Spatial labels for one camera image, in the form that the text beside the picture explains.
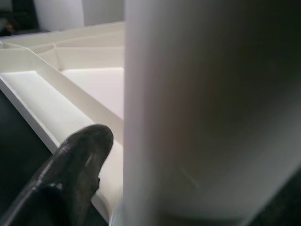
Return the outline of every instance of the white pipe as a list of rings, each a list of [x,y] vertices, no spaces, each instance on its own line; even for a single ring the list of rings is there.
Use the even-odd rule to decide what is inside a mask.
[[[298,168],[292,29],[259,4],[126,2],[125,226],[235,224]]]

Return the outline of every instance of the black surface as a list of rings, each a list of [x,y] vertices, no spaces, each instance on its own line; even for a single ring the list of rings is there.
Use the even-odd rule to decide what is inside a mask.
[[[50,156],[50,151],[0,91],[0,216]],[[32,211],[30,225],[49,225],[46,212],[47,206],[41,201]],[[86,225],[107,226],[92,205]]]

